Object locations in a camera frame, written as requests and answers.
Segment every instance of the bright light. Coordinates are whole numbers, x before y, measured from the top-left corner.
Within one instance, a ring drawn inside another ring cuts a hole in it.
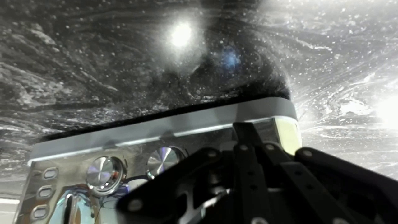
[[[176,23],[171,29],[171,43],[184,47],[191,40],[193,29],[188,22]]]
[[[398,129],[398,95],[384,99],[377,105],[375,111],[388,128]]]

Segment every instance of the wet surface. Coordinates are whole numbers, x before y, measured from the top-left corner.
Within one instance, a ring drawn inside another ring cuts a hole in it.
[[[234,2],[2,3],[1,181],[23,180],[45,135],[286,96],[283,77],[306,145],[398,177],[397,1]]]

